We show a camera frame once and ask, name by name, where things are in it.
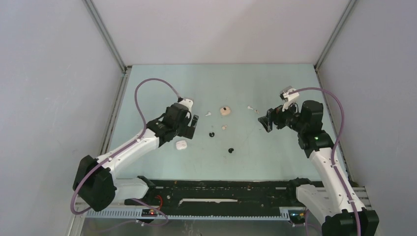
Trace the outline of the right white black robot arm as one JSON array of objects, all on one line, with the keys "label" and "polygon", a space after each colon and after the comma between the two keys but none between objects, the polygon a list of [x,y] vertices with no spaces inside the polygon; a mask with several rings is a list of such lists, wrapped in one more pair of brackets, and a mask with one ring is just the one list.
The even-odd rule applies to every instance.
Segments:
[{"label": "right white black robot arm", "polygon": [[267,110],[258,122],[267,132],[288,127],[298,134],[298,144],[319,173],[327,196],[306,178],[290,181],[286,192],[288,203],[301,203],[321,224],[324,236],[373,236],[379,217],[374,210],[367,210],[351,187],[348,178],[341,173],[341,166],[332,150],[334,143],[322,129],[323,105],[317,101],[304,101],[301,110],[295,104],[284,109],[282,105]]}]

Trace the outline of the white earbud charging case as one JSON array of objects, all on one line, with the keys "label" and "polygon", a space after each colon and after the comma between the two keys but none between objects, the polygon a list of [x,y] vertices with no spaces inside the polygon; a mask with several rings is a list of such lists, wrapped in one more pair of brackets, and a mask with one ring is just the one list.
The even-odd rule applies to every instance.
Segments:
[{"label": "white earbud charging case", "polygon": [[184,150],[188,147],[186,140],[179,140],[175,144],[177,150]]}]

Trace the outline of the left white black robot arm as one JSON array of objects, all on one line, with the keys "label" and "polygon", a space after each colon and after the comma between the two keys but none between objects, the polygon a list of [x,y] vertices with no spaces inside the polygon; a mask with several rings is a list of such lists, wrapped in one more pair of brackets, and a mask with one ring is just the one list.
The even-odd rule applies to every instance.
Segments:
[{"label": "left white black robot arm", "polygon": [[80,197],[90,209],[102,211],[118,200],[138,199],[149,205],[155,200],[152,183],[145,177],[121,179],[124,169],[174,137],[192,139],[198,116],[192,115],[193,100],[180,99],[158,118],[118,148],[99,157],[83,157],[75,175],[71,206]]}]

